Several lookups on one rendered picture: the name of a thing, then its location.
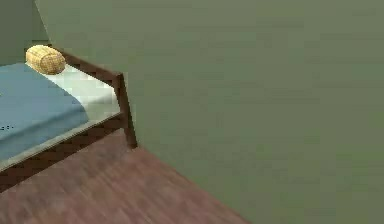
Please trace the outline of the yellow round pillow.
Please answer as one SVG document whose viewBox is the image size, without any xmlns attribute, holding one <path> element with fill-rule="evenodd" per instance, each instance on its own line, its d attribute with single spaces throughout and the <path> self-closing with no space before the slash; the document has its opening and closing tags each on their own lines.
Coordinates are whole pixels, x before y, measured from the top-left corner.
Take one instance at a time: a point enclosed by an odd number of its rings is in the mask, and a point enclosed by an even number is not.
<svg viewBox="0 0 384 224">
<path fill-rule="evenodd" d="M 66 60 L 56 49 L 45 45 L 34 45 L 27 49 L 26 63 L 42 74 L 57 75 L 65 69 Z"/>
</svg>

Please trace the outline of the blue blanket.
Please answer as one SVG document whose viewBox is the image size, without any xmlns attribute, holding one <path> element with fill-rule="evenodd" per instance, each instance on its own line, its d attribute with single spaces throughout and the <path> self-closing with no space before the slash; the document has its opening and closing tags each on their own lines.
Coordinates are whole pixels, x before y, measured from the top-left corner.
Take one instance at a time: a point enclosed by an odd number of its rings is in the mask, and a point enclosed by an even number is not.
<svg viewBox="0 0 384 224">
<path fill-rule="evenodd" d="M 0 160 L 87 122 L 75 97 L 28 65 L 0 66 Z"/>
</svg>

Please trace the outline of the brown wooden bed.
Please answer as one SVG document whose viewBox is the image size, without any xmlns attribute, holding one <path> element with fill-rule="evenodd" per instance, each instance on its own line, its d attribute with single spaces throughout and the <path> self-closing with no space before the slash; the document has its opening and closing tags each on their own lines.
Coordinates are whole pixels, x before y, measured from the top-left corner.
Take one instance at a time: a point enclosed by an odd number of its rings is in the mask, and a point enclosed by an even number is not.
<svg viewBox="0 0 384 224">
<path fill-rule="evenodd" d="M 0 160 L 0 192 L 120 128 L 124 130 L 128 145 L 137 146 L 124 75 L 48 46 L 64 56 L 65 69 L 57 75 L 38 73 L 75 97 L 84 107 L 88 122 L 9 159 Z"/>
</svg>

